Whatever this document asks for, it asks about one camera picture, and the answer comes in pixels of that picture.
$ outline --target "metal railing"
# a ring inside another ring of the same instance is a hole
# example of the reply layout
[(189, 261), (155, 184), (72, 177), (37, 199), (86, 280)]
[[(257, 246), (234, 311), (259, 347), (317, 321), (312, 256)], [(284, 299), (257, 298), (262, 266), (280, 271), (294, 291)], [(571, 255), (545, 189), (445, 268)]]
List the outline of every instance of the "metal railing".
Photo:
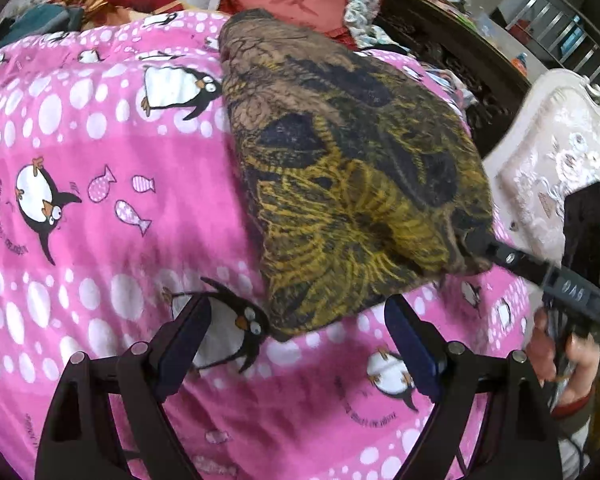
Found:
[[(522, 19), (528, 19), (528, 25), (519, 25)], [(543, 19), (550, 19), (544, 27)], [(557, 65), (588, 77), (592, 84), (600, 77), (600, 31), (567, 0), (529, 0), (507, 30), (513, 27), (520, 28)]]

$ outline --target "yellow patterned fabric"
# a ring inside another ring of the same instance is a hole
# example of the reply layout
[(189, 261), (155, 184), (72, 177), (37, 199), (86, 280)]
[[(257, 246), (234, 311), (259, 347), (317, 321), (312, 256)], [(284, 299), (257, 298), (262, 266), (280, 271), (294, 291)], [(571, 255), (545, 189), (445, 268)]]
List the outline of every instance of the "yellow patterned fabric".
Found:
[(492, 211), (477, 150), (447, 104), (263, 10), (234, 16), (219, 43), (274, 336), (488, 268), (456, 242), (489, 231)]

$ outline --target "brown floral fabric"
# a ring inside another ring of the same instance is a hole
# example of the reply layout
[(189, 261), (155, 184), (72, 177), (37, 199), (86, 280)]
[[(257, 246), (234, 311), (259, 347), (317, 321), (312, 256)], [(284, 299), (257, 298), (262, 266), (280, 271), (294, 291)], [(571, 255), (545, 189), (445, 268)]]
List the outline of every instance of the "brown floral fabric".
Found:
[(394, 67), (263, 10), (221, 31), (224, 99), (278, 339), (488, 264), (480, 158), (446, 103)]

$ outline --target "human hand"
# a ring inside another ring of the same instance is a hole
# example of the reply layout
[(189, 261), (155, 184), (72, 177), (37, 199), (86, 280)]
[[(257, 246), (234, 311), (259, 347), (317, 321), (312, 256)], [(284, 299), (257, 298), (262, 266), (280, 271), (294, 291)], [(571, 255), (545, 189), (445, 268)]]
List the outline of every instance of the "human hand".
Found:
[[(534, 315), (531, 341), (525, 348), (540, 385), (545, 381), (555, 380), (555, 343), (546, 334), (547, 323), (546, 310), (539, 308)], [(566, 354), (576, 367), (558, 400), (558, 406), (571, 404), (589, 395), (600, 364), (600, 347), (593, 341), (591, 334), (587, 339), (572, 334), (567, 340)]]

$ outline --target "pink bedsheet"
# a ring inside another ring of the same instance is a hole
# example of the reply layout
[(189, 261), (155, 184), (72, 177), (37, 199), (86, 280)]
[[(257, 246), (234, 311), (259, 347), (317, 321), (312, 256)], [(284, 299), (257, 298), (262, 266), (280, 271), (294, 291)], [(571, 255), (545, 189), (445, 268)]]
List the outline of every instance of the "pink bedsheet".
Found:
[[(203, 290), (200, 276), (259, 303), (213, 41), (224, 20), (180, 12), (0, 51), (0, 450), (24, 480), (73, 352), (104, 357), (149, 340), (172, 319), (162, 288)], [(415, 60), (372, 54), (448, 100)], [(501, 269), (407, 298), (474, 351), (506, 355), (522, 342), (526, 289)], [(370, 380), (395, 351), (382, 309), (267, 340), (242, 374), (244, 361), (187, 378), (165, 407), (203, 477), (392, 478), (432, 406)]]

